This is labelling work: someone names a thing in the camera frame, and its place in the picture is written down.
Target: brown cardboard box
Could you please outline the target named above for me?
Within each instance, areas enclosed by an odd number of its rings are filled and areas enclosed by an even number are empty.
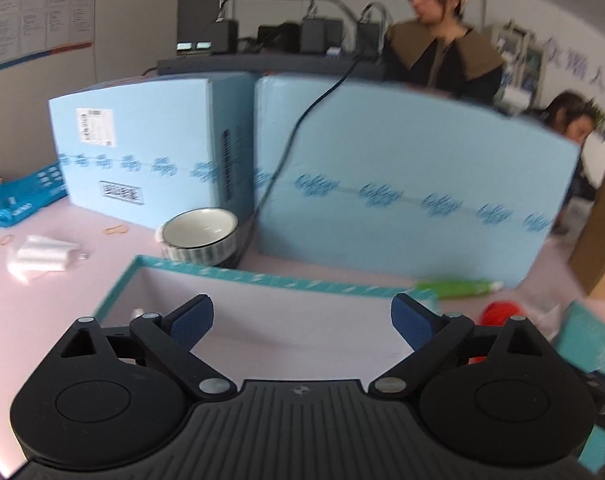
[[[569,266],[590,298],[605,300],[605,178]]]

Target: silver screw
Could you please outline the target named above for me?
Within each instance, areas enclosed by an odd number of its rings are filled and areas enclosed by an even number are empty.
[[[201,391],[206,394],[216,395],[225,393],[231,388],[231,384],[225,379],[211,377],[209,379],[200,381],[200,384],[198,384],[198,388],[200,388]]]
[[[375,381],[374,388],[384,394],[397,394],[407,388],[407,383],[398,377],[383,377]]]

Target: brown collar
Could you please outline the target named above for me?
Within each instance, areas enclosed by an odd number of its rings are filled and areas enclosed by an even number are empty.
[[[387,30],[387,40],[403,65],[410,69],[436,38],[424,25],[412,20],[392,25]],[[468,34],[454,43],[463,60],[467,80],[477,79],[504,63],[489,40],[471,27]]]

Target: rubber band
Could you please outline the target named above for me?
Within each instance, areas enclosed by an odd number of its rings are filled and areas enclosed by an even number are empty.
[[[10,243],[12,243],[14,241],[14,238],[15,238],[14,235],[4,235],[0,239],[0,245],[1,246],[9,245]]]
[[[124,235],[127,232],[129,232],[129,227],[125,224],[118,224],[103,230],[103,233],[106,235]]]

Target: bowl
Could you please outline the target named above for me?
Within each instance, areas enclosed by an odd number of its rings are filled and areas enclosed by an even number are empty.
[[[238,219],[220,208],[174,216],[160,229],[165,258],[203,266],[229,266],[238,249]]]

